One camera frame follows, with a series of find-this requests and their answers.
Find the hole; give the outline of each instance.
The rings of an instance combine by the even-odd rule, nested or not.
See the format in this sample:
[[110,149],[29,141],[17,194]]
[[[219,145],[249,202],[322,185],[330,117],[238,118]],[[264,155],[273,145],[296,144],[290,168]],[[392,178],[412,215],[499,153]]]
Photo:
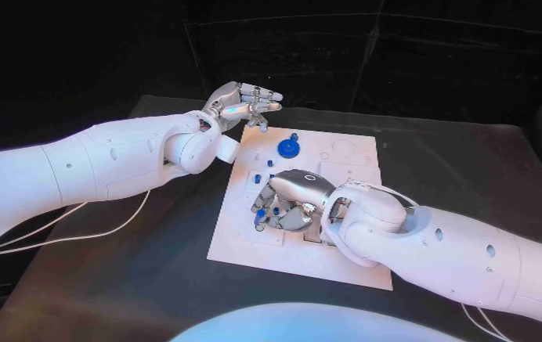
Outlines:
[[487,251],[487,256],[495,257],[496,252],[495,252],[495,248],[492,244],[489,244],[489,246],[486,247],[486,251]]

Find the white foam block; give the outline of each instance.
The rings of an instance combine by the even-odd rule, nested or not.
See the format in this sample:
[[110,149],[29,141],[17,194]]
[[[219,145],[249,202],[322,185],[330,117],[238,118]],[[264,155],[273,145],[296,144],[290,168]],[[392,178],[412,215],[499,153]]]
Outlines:
[[[285,159],[277,147],[293,133],[300,137],[300,155]],[[381,184],[375,138],[285,128],[268,128],[262,133],[258,128],[245,127],[206,258],[391,290],[392,278],[385,266],[356,265],[333,246],[306,242],[303,233],[270,227],[261,232],[255,230],[249,210],[254,199],[268,176],[293,168],[320,174],[335,186],[349,178]]]

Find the small blue part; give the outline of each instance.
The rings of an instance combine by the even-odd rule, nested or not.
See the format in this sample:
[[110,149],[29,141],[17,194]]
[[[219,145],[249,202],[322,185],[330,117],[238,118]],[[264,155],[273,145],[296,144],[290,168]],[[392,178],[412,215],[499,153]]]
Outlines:
[[297,134],[293,133],[290,138],[278,144],[278,154],[284,158],[294,158],[300,154],[300,144],[297,143]]
[[261,217],[265,217],[265,210],[264,209],[258,210],[257,216],[254,217],[254,225],[255,226],[260,225],[260,219],[261,219]]

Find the black table surface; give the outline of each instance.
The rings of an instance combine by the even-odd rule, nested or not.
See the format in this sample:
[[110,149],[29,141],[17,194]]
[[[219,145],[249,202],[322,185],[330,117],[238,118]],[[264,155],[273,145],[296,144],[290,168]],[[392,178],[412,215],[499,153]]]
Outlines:
[[[147,95],[131,116],[202,105]],[[267,118],[273,127],[375,136],[388,187],[420,204],[542,240],[542,166],[519,128],[300,108]],[[228,134],[239,140],[242,125]],[[458,303],[395,275],[391,292],[206,260],[231,171],[215,160],[202,174],[151,191],[140,215],[114,235],[40,249],[0,311],[0,340],[163,341],[228,311],[291,301],[375,311],[464,340],[495,340]],[[88,204],[59,222],[51,239],[107,231],[141,200],[137,195]],[[542,322],[487,313],[516,342],[538,340]]]

